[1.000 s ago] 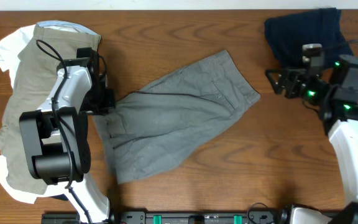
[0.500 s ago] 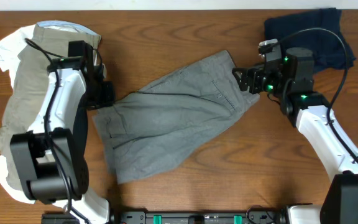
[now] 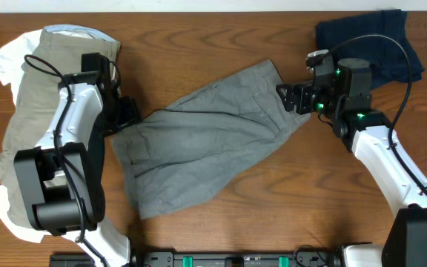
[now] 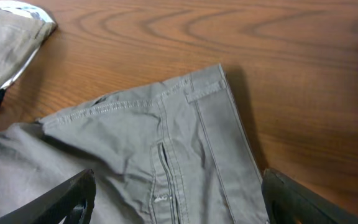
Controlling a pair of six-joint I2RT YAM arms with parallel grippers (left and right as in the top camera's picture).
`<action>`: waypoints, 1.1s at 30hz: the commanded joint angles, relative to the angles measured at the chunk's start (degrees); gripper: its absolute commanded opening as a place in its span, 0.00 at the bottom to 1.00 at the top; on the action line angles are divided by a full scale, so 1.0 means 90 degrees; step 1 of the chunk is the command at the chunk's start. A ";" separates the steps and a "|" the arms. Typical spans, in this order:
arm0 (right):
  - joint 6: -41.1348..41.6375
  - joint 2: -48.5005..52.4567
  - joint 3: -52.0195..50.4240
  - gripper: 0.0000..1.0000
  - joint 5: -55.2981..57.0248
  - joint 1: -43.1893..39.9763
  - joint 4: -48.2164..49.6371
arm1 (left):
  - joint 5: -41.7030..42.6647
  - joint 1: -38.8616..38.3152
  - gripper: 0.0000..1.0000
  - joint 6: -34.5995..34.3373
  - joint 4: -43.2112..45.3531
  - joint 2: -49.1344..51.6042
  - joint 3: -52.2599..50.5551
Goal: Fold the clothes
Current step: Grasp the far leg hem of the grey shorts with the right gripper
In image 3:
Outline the grey shorts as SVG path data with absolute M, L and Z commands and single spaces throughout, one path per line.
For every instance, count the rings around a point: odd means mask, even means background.
M 142 219 L 214 198 L 280 148 L 308 115 L 287 112 L 271 61 L 215 81 L 111 140 L 129 203 Z

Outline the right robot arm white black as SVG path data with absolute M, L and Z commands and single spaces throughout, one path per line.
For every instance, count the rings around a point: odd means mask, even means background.
M 367 168 L 394 223 L 384 245 L 343 245 L 329 266 L 427 266 L 427 178 L 400 144 L 387 116 L 372 109 L 370 64 L 364 59 L 312 56 L 314 77 L 277 85 L 284 108 L 326 117 L 335 136 Z

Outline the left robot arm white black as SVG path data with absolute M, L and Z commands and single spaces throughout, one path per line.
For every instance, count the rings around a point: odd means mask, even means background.
M 105 137 L 141 122 L 134 99 L 119 95 L 121 74 L 100 53 L 85 53 L 78 73 L 50 63 L 60 79 L 59 104 L 44 136 L 18 151 L 13 165 L 31 227 L 62 236 L 81 254 L 55 253 L 50 266 L 135 266 L 130 240 L 105 217 Z

